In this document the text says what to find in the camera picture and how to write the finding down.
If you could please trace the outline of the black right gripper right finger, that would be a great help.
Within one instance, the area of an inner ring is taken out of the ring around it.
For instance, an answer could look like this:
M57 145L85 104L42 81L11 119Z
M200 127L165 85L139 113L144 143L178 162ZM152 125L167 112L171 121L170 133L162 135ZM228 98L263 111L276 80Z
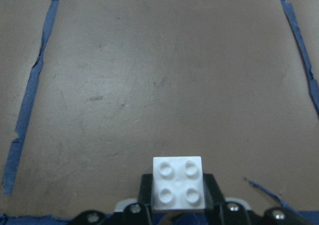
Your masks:
M205 198L204 214L208 224L222 225L222 205L225 203L225 198L212 174L203 174L203 188Z

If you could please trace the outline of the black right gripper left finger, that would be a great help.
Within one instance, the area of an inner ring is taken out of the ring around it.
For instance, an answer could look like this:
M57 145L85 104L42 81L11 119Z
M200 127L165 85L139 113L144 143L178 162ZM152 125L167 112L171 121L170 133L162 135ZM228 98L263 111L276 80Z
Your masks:
M143 174L138 194L138 205L141 208L139 215L141 217L142 225L152 225L152 189L153 189L153 175Z

